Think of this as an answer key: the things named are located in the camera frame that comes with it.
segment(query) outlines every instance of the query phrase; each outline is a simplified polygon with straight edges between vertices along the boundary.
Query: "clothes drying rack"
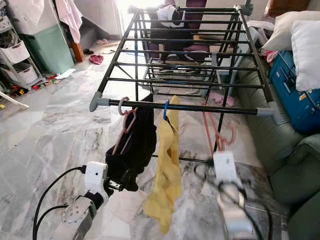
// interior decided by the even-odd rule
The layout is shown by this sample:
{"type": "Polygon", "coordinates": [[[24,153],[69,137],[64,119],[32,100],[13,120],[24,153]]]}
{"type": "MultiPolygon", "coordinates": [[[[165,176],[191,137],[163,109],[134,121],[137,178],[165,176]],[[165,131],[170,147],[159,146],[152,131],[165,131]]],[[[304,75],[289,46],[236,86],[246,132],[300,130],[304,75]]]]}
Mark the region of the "clothes drying rack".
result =
{"type": "MultiPolygon", "coordinates": [[[[219,123],[218,123],[218,131],[221,131],[224,114],[245,114],[245,115],[256,115],[260,117],[272,117],[275,124],[280,124],[281,118],[279,109],[277,104],[275,103],[272,93],[270,91],[268,81],[266,75],[264,73],[262,63],[260,62],[258,52],[254,46],[252,37],[249,32],[248,25],[246,23],[243,10],[240,6],[234,6],[233,8],[178,8],[178,11],[185,11],[185,15],[227,15],[230,16],[229,20],[176,20],[175,23],[188,23],[188,24],[207,24],[209,26],[226,25],[226,29],[215,29],[214,27],[207,27],[207,29],[179,29],[179,28],[150,28],[147,27],[148,23],[170,23],[172,20],[150,20],[146,19],[147,14],[155,13],[154,11],[148,11],[146,9],[136,9],[136,12],[133,15],[131,22],[128,25],[127,30],[125,31],[123,38],[121,39],[119,46],[114,53],[114,56],[111,60],[111,63],[101,81],[101,84],[94,94],[91,103],[90,103],[90,111],[93,112],[97,106],[118,106],[120,100],[119,99],[110,99],[103,98],[103,92],[107,86],[109,81],[120,81],[120,82],[134,82],[135,83],[135,101],[126,100],[122,103],[122,106],[125,107],[139,107],[139,108],[153,108],[153,109],[164,109],[165,102],[145,102],[139,100],[139,86],[146,84],[149,86],[151,93],[160,94],[160,95],[168,95],[168,96],[181,96],[181,97],[202,97],[201,95],[195,94],[174,94],[174,93],[160,93],[155,92],[154,87],[170,87],[170,88],[185,88],[185,89],[206,89],[205,95],[205,105],[200,104],[169,104],[167,105],[167,109],[172,110],[183,110],[183,111],[195,111],[195,112],[211,112],[211,113],[220,113],[219,123]],[[129,37],[130,32],[134,32],[134,37],[129,37]],[[173,32],[181,32],[181,31],[189,31],[193,35],[201,35],[204,34],[206,36],[220,36],[221,39],[154,39],[150,38],[150,33],[152,31],[173,31],[173,32]],[[245,41],[240,41],[240,34],[245,34],[245,41]],[[124,49],[124,45],[127,41],[134,41],[134,49],[124,49]],[[184,55],[203,55],[203,52],[188,52],[188,51],[165,51],[165,50],[150,50],[149,45],[151,43],[183,43],[190,42],[196,45],[206,45],[206,46],[219,46],[219,52],[216,53],[217,57],[217,65],[196,65],[196,64],[167,64],[157,63],[155,60],[159,60],[157,58],[152,58],[154,54],[184,54],[184,55]],[[238,53],[237,46],[238,44],[248,44],[250,52],[249,53],[238,53]],[[227,52],[227,48],[229,45],[233,46],[233,52],[227,52]],[[119,62],[118,58],[121,53],[131,53],[134,54],[134,63],[129,62],[119,62]],[[145,58],[145,63],[138,62],[138,54],[143,54],[145,58]],[[243,57],[252,57],[254,59],[255,67],[239,67],[235,66],[236,59],[240,56],[243,57]],[[231,58],[230,66],[221,66],[223,58],[231,58]],[[126,66],[134,66],[134,76],[131,76],[127,71],[125,71],[126,66]],[[139,79],[139,68],[140,66],[146,67],[143,78],[139,79]],[[117,67],[121,71],[123,71],[128,78],[119,78],[119,77],[111,77],[111,74],[114,68],[117,67]],[[174,68],[176,70],[183,70],[176,73],[165,73],[161,72],[161,69],[165,68],[174,68]],[[227,70],[228,71],[228,82],[227,83],[219,83],[214,82],[217,75],[217,70],[227,70]],[[250,71],[257,72],[260,85],[253,84],[230,84],[231,77],[233,71],[250,71]],[[158,77],[159,75],[174,75],[179,77],[209,77],[208,81],[202,80],[190,80],[190,79],[168,79],[165,77],[158,77]],[[212,106],[208,105],[208,97],[212,88],[223,88],[224,98],[222,106],[212,106]],[[227,107],[227,98],[228,92],[230,88],[251,88],[251,89],[262,89],[265,99],[267,101],[267,108],[242,108],[242,107],[227,107]]],[[[181,157],[181,160],[193,161],[193,162],[208,162],[206,160],[201,159],[193,159],[181,157]]]]}

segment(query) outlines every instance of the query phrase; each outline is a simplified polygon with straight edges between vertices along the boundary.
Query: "blue luggage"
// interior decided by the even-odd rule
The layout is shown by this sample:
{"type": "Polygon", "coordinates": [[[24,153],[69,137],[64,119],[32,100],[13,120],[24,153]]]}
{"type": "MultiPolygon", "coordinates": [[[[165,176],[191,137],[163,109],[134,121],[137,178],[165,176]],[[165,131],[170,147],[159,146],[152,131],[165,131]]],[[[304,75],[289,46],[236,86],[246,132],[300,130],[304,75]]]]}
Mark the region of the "blue luggage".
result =
{"type": "Polygon", "coordinates": [[[270,70],[270,80],[289,114],[293,128],[303,134],[318,133],[320,89],[297,91],[296,79],[293,52],[279,52],[270,70]]]}

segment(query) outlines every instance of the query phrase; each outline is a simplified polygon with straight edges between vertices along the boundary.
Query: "green storage bin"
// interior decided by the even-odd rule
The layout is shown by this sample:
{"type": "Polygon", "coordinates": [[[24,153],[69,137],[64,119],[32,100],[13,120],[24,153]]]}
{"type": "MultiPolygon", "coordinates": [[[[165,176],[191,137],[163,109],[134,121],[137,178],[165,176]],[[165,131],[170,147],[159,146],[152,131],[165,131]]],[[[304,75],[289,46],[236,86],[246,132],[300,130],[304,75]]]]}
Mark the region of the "green storage bin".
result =
{"type": "Polygon", "coordinates": [[[62,74],[75,65],[59,25],[21,38],[42,72],[62,74]]]}

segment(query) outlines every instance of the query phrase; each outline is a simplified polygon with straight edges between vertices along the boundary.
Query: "yellow towel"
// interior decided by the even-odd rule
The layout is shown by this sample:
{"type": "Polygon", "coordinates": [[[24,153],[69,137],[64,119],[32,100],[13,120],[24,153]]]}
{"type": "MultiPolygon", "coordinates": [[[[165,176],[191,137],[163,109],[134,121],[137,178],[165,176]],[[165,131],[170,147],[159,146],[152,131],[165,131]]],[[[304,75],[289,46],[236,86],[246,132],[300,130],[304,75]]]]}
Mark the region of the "yellow towel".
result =
{"type": "MultiPolygon", "coordinates": [[[[179,98],[173,96],[170,104],[179,103],[179,98]]],[[[170,228],[175,200],[182,194],[178,112],[178,110],[167,110],[166,116],[169,122],[161,118],[158,128],[159,151],[155,183],[144,206],[144,213],[158,220],[163,234],[170,228]]]]}

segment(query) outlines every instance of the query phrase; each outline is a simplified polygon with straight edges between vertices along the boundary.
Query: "hook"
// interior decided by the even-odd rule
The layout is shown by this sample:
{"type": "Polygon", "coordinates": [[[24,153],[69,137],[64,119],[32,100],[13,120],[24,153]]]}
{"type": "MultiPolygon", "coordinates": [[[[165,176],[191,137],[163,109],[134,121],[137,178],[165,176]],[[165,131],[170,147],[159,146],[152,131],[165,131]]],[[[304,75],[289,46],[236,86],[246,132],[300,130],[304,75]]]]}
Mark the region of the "hook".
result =
{"type": "Polygon", "coordinates": [[[122,110],[121,110],[121,106],[124,103],[124,101],[128,101],[128,100],[129,100],[129,98],[127,96],[125,96],[125,97],[121,98],[121,100],[119,101],[118,112],[121,116],[126,115],[128,112],[127,110],[124,110],[124,112],[122,112],[122,110]]]}
{"type": "Polygon", "coordinates": [[[168,109],[168,106],[169,106],[169,100],[165,101],[165,105],[164,105],[164,110],[163,110],[163,119],[164,120],[167,120],[167,109],[168,109]]]}

